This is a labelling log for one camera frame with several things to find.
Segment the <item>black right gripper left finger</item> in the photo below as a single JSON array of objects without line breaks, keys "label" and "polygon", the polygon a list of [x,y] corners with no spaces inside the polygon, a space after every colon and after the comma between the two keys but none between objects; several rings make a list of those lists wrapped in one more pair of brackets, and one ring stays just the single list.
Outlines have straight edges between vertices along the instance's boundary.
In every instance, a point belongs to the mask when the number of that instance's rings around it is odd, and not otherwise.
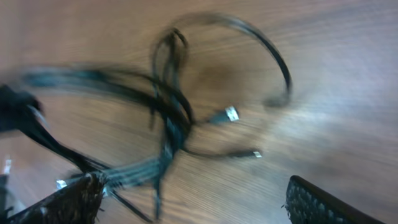
[{"label": "black right gripper left finger", "polygon": [[94,224],[103,199],[106,178],[85,174],[25,210],[6,224]]}]

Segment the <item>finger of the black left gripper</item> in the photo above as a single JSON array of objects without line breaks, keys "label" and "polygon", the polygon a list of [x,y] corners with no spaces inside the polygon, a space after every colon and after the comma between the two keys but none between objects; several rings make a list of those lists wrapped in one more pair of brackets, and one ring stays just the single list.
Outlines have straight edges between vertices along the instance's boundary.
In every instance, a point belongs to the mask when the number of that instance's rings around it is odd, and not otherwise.
[{"label": "finger of the black left gripper", "polygon": [[1,85],[1,133],[43,129],[40,119],[44,121],[42,105],[34,95]]}]

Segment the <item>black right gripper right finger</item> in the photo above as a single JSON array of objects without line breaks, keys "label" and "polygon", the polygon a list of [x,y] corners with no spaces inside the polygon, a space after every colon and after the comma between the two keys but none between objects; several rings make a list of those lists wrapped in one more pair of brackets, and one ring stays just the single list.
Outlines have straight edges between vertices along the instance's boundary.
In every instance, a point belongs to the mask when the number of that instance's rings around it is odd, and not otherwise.
[{"label": "black right gripper right finger", "polygon": [[298,175],[289,179],[283,207],[293,224],[383,224]]}]

